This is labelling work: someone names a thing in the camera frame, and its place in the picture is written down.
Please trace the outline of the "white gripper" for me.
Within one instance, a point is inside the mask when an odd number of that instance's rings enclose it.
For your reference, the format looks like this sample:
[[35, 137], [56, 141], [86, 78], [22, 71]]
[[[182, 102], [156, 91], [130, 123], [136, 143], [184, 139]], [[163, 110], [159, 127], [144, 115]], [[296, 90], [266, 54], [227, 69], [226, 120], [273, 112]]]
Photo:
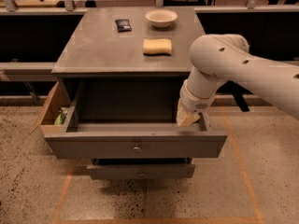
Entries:
[[177, 109], [177, 125], [186, 127], [200, 119], [198, 113], [208, 110], [214, 102], [215, 95], [209, 98], [200, 98], [192, 94], [187, 88], [187, 81], [184, 81], [180, 92], [180, 101]]

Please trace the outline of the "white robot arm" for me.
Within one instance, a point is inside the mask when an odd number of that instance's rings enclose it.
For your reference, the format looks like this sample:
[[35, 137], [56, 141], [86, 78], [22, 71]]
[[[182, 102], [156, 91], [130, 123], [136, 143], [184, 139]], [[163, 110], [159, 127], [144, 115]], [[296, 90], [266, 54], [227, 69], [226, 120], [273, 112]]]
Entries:
[[299, 66], [249, 54], [241, 35], [202, 35], [191, 45], [190, 60], [192, 71], [179, 93], [178, 126], [199, 120], [228, 81], [299, 119]]

